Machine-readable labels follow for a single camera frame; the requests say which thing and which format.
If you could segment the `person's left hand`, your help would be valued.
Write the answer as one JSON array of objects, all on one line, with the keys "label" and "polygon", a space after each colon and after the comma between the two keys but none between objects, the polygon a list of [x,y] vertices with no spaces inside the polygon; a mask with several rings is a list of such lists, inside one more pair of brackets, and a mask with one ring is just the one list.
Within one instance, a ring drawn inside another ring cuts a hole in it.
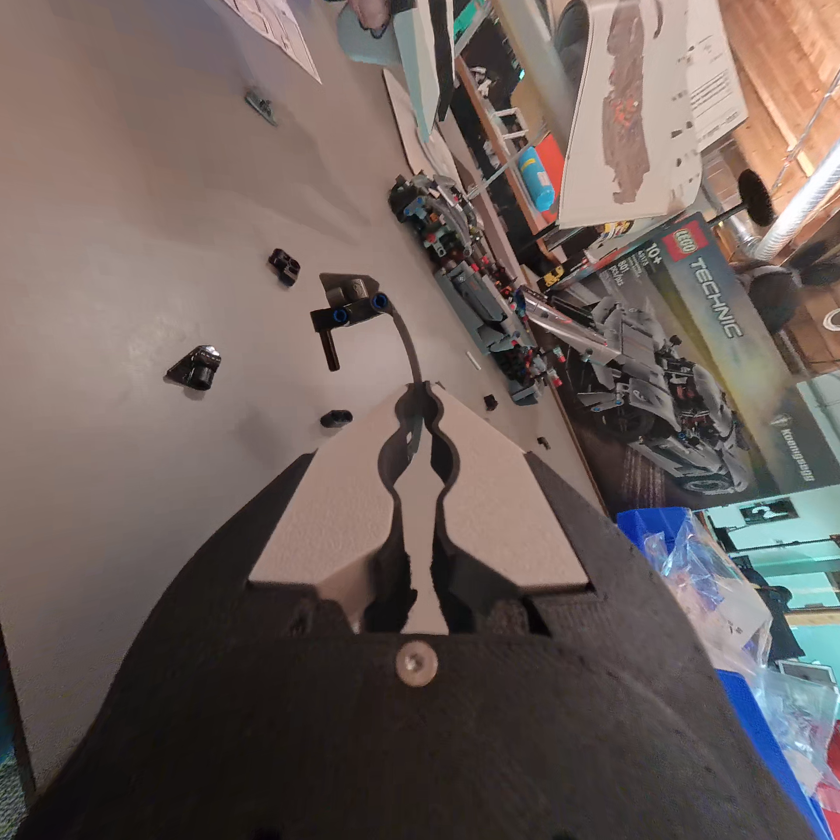
[{"label": "person's left hand", "polygon": [[380,38],[391,23],[391,1],[348,1],[348,5],[362,29],[374,38]]}]

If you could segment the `pale booklet stand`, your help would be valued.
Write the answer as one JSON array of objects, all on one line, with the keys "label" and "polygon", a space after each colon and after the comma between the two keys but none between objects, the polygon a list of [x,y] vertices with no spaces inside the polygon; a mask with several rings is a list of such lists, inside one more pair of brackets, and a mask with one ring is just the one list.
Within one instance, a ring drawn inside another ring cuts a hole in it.
[{"label": "pale booklet stand", "polygon": [[[501,132],[500,103],[516,112],[529,142],[551,133],[568,153],[589,35],[585,2],[455,2],[455,91],[476,97],[479,122],[487,121],[487,137],[500,142],[502,170],[515,136]],[[429,141],[421,142],[402,62],[384,66],[383,79],[412,173],[459,182],[438,131],[445,120],[436,121]]]}]

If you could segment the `short black pole with disc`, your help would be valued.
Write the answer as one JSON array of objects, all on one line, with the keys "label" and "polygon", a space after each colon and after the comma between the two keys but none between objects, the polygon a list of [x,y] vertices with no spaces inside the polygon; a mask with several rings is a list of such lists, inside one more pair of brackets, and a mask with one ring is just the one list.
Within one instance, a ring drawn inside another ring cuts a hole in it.
[{"label": "short black pole with disc", "polygon": [[762,178],[751,169],[745,169],[738,176],[738,194],[740,203],[708,220],[709,226],[722,224],[741,212],[761,228],[768,228],[775,219],[772,198]]}]

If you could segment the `small toy brick beam subassembly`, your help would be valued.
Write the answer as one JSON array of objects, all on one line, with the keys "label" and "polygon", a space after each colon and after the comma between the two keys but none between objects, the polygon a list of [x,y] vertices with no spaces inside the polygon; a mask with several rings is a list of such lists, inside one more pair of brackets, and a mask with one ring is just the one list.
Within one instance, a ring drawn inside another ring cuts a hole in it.
[{"label": "small toy brick beam subassembly", "polygon": [[393,315],[391,299],[371,276],[323,272],[319,275],[326,308],[310,312],[311,324],[321,341],[330,372],[340,369],[333,331],[363,323],[382,314]]}]

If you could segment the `building instruction booklet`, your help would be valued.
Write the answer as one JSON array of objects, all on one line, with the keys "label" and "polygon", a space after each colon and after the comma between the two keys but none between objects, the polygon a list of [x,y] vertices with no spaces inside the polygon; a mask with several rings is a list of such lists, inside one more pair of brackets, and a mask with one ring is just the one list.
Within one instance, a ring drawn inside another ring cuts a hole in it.
[{"label": "building instruction booklet", "polygon": [[576,95],[559,226],[687,210],[702,152],[747,117],[719,2],[552,2],[551,15]]}]

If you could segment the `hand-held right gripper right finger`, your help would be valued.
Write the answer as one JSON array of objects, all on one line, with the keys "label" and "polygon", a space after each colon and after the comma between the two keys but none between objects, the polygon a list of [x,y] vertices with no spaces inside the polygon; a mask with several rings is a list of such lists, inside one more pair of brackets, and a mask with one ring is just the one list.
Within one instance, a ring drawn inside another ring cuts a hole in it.
[{"label": "hand-held right gripper right finger", "polygon": [[424,384],[435,502],[434,592],[447,630],[474,633],[498,604],[578,595],[590,577],[524,451],[441,385]]}]

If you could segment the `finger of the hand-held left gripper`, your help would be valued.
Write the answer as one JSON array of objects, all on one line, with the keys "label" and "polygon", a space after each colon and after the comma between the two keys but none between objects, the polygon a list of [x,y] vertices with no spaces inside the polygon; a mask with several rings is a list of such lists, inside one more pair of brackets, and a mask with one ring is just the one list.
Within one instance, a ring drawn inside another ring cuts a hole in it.
[{"label": "finger of the hand-held left gripper", "polygon": [[393,1],[392,24],[415,112],[419,139],[429,141],[440,100],[435,31],[428,1]]},{"label": "finger of the hand-held left gripper", "polygon": [[434,50],[438,83],[436,120],[445,120],[455,92],[455,2],[434,1]]}]

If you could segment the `grey toy brick car model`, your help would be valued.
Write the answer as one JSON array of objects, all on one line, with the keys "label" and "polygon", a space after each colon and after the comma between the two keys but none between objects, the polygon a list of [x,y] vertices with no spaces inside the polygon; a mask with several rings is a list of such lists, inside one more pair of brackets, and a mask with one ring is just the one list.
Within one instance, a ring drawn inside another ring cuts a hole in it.
[{"label": "grey toy brick car model", "polygon": [[458,184],[444,175],[398,175],[387,202],[396,220],[416,234],[478,352],[507,378],[511,400],[538,405],[546,389],[560,385],[560,355],[540,349],[513,278],[489,250],[482,220]]}]

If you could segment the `toy car set box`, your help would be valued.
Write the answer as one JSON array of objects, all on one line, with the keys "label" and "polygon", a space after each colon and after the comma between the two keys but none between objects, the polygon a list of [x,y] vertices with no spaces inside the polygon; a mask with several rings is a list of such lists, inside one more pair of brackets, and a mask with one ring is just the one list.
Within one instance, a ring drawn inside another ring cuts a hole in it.
[{"label": "toy car set box", "polygon": [[560,398],[605,508],[703,509],[838,485],[831,444],[776,340],[802,286],[737,271],[699,213],[544,302]]}]

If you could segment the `white sticker sheet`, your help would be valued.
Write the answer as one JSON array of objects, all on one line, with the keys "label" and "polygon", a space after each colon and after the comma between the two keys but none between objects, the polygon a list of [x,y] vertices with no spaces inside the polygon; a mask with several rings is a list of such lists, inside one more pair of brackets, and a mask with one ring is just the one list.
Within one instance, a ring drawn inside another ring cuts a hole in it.
[{"label": "white sticker sheet", "polygon": [[288,2],[211,2],[229,29],[248,79],[272,81],[298,68],[318,85],[322,79]]}]

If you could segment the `silver spiral ventilation duct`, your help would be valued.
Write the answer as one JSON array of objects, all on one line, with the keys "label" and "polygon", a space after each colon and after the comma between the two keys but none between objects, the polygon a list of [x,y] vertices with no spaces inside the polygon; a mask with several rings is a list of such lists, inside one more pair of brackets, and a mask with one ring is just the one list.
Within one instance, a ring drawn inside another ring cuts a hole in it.
[{"label": "silver spiral ventilation duct", "polygon": [[742,236],[740,250],[743,255],[761,261],[769,261],[776,257],[838,183],[839,142],[836,141],[813,174],[786,204],[782,213],[775,213],[774,223],[769,227],[762,227],[765,229],[763,236]]}]

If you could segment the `orange box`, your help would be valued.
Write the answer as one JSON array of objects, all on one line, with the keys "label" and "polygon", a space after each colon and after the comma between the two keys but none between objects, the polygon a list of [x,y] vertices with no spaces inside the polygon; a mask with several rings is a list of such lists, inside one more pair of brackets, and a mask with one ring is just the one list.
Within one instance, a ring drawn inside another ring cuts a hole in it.
[{"label": "orange box", "polygon": [[551,182],[555,197],[559,196],[564,174],[564,153],[551,133],[548,133],[539,143],[536,143],[534,149]]}]

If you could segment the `blue bottle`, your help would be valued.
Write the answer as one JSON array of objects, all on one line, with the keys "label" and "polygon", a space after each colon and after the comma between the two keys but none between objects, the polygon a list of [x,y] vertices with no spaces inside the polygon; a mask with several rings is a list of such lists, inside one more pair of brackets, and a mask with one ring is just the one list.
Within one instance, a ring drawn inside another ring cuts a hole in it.
[{"label": "blue bottle", "polygon": [[538,212],[549,212],[555,201],[555,189],[550,175],[533,145],[521,151],[517,162],[522,183]]}]

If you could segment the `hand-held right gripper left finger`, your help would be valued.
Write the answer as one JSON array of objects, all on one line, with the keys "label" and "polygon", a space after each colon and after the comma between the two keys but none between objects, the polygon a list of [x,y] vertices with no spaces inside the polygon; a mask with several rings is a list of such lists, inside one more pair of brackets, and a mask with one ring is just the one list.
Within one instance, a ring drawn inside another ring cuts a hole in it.
[{"label": "hand-held right gripper left finger", "polygon": [[406,385],[313,455],[248,582],[338,603],[363,632],[398,633],[416,601],[396,482],[417,442]]}]

